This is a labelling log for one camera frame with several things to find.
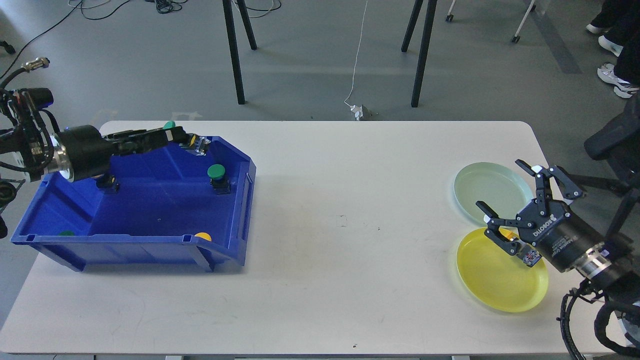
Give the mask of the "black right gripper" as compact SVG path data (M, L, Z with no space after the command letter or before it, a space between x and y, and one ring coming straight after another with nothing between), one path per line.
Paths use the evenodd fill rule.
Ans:
M578 269L589 251L602 248L605 237L574 214L567 203L553 200L551 179L555 179L563 199L581 198L585 190L560 166L530 166L522 159L515 164L535 178L535 199L516 214L516 219L501 218L486 202L476 201L486 217L484 235L504 252L510 249L513 253L519 244L507 242L499 230L518 229L519 238L534 246L558 271Z

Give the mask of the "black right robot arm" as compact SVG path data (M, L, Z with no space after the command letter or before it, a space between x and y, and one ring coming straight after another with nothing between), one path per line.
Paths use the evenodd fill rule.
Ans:
M629 325L639 325L639 272L625 259L630 248L621 238L597 232L564 200L553 198L551 179L562 189L564 199L583 196L583 189L564 168L530 166L521 159L516 164L535 178L535 197L514 219L501 218L486 202L477 201L476 206L486 216L485 236L528 267L545 259L560 272L575 270L583 276L578 287L562 297L557 318L562 341L573 360L585 358L570 332L570 315L578 299L590 304L603 302L593 322L595 337L602 346L622 356L638 358L637 335L624 333L629 346L622 346L607 335L614 313Z

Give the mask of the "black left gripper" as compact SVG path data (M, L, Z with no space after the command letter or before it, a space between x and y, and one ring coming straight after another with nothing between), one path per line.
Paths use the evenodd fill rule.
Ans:
M91 125L70 127L52 135L52 171L69 182L101 177L110 170L110 159L117 151L152 151L170 142L187 144L188 133L174 126L102 136Z

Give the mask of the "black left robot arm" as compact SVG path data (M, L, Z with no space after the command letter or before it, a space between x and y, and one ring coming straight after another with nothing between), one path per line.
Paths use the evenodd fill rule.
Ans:
M2 210L16 199L23 184L39 181L46 174L58 173L71 183L94 179L99 190L117 193L121 185L110 173L112 157L144 154L171 143L201 154L197 135L173 123L160 129L126 130L105 136L92 125L61 130L48 111L54 101L50 89L7 89L19 75L48 66L48 58L37 57L1 82L1 114L10 120L11 127L1 130L0 150L2 154L14 154L17 162L2 162L1 167L23 175L23 179L1 178Z

